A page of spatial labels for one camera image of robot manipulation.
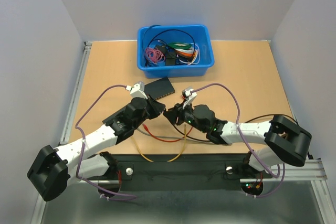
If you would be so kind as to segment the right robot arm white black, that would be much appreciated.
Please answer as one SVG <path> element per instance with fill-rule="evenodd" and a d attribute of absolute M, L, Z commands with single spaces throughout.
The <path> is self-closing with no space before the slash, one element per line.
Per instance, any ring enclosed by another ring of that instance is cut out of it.
<path fill-rule="evenodd" d="M 214 111 L 203 104 L 176 104 L 163 115 L 172 125 L 189 124 L 214 144 L 243 142 L 264 145 L 260 150 L 250 148 L 242 163 L 241 170 L 248 177 L 281 163 L 303 167 L 312 139 L 308 131 L 282 115 L 275 115 L 270 121 L 237 124 L 217 119 Z"/>

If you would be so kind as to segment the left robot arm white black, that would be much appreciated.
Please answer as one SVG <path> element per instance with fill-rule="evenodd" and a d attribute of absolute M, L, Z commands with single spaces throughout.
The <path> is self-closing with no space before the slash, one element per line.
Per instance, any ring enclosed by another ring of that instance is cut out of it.
<path fill-rule="evenodd" d="M 151 97 L 133 98 L 92 133 L 56 148 L 50 145 L 41 148 L 27 177 L 44 201 L 57 198 L 79 180 L 97 176 L 113 178 L 117 166 L 99 151 L 130 138 L 144 121 L 157 118 L 164 110 L 165 105 Z"/>

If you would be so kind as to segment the large black network switch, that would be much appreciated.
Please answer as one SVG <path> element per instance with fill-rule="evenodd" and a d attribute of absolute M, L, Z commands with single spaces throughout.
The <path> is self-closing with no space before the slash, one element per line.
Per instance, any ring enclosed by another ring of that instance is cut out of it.
<path fill-rule="evenodd" d="M 106 126 L 112 126 L 112 125 L 121 125 L 121 124 L 127 124 L 127 117 L 125 116 L 125 109 L 126 105 L 123 106 L 121 109 L 119 109 L 117 112 L 114 112 L 112 115 L 107 117 L 102 121 L 102 123 Z"/>

